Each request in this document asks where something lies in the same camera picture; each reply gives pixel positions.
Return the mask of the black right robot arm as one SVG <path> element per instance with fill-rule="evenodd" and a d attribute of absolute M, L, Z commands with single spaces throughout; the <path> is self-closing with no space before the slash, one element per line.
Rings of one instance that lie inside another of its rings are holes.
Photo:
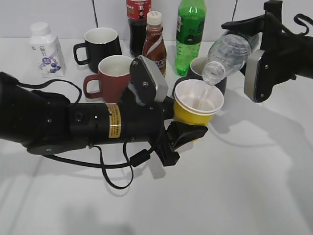
<path fill-rule="evenodd" d="M 264 3 L 264 14 L 246 20 L 226 22 L 222 28 L 252 36 L 262 34 L 261 45 L 246 63 L 246 78 L 255 83 L 279 84 L 296 76 L 313 76 L 313 38 L 308 35 L 310 17 L 297 14 L 293 20 L 305 28 L 293 33 L 282 23 L 281 0 Z"/>

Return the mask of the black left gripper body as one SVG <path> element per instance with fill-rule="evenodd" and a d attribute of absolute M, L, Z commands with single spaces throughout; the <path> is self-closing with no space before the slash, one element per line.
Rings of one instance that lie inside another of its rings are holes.
<path fill-rule="evenodd" d="M 162 103 L 153 102 L 140 106 L 135 101 L 135 95 L 126 89 L 118 106 L 121 114 L 122 141 L 147 141 L 151 145 L 149 150 L 144 149 L 130 157 L 130 165 L 139 166 L 149 160 L 154 151 L 163 166 L 174 166 L 179 160 L 179 154 L 170 147 L 169 138 L 166 136 Z"/>

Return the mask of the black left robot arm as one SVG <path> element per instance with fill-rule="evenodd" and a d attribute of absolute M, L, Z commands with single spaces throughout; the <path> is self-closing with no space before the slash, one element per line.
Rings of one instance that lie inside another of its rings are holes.
<path fill-rule="evenodd" d="M 27 152 L 62 161 L 60 153 L 95 147 L 100 144 L 148 142 L 150 149 L 141 150 L 122 164 L 92 164 L 69 160 L 70 164 L 94 168 L 117 169 L 136 167 L 155 152 L 163 166 L 179 160 L 177 149 L 202 138 L 207 127 L 172 121 L 173 100 L 140 106 L 134 94 L 126 89 L 118 103 L 70 102 L 62 94 L 43 92 L 49 82 L 40 85 L 20 83 L 0 74 L 0 137 L 20 143 Z"/>

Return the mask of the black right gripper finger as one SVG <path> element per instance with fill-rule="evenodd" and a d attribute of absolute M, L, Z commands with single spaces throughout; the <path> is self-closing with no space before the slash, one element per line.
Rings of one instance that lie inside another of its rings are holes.
<path fill-rule="evenodd" d="M 222 29 L 242 34 L 257 34 L 264 30 L 265 14 L 241 21 L 226 22 Z"/>
<path fill-rule="evenodd" d="M 241 74 L 242 74 L 243 76 L 246 75 L 246 62 L 244 62 L 242 68 L 240 69 L 240 72 L 241 72 Z"/>

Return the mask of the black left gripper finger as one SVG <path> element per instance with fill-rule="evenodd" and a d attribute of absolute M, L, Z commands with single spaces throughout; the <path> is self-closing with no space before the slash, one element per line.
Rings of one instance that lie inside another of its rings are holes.
<path fill-rule="evenodd" d="M 177 121 L 171 122 L 168 127 L 168 138 L 173 150 L 177 150 L 183 145 L 202 138 L 208 128 L 203 125 L 189 125 Z"/>
<path fill-rule="evenodd" d="M 174 118 L 174 99 L 167 96 L 162 102 L 164 119 L 173 119 Z"/>

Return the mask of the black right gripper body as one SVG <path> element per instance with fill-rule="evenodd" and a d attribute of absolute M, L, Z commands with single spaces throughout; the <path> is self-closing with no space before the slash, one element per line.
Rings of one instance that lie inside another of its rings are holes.
<path fill-rule="evenodd" d="M 261 50 L 266 52 L 271 81 L 295 80 L 297 41 L 296 36 L 282 24 L 281 0 L 264 3 L 265 22 Z"/>

